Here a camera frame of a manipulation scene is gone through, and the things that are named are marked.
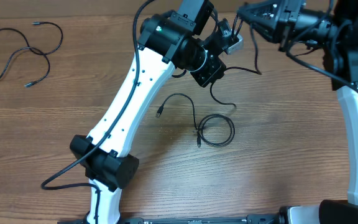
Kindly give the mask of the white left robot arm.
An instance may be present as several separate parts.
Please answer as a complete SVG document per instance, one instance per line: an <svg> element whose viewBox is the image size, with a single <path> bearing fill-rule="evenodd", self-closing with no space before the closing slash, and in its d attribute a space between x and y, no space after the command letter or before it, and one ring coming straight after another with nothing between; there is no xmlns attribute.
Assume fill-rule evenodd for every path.
<svg viewBox="0 0 358 224"><path fill-rule="evenodd" d="M147 18L132 28L134 58L126 79L99 123L86 136L76 135L70 150L85 168L94 188L84 223L117 223L123 188L133 178L139 160L130 155L139 124L159 89L175 69L190 72L206 87L223 76L225 65L217 47L201 34L214 6L209 1L183 1L179 10Z"/></svg>

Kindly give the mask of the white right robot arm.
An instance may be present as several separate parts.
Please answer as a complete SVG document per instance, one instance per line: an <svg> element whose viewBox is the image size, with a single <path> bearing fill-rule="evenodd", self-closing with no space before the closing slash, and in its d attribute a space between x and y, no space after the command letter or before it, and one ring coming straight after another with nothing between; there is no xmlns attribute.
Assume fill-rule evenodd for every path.
<svg viewBox="0 0 358 224"><path fill-rule="evenodd" d="M266 41L299 65L295 44L323 49L323 66L308 65L331 79L346 126L349 187L344 200L314 206L284 206L275 215L248 215L248 223L358 223L358 1L331 1L326 12L311 11L304 1L245 4L238 16Z"/></svg>

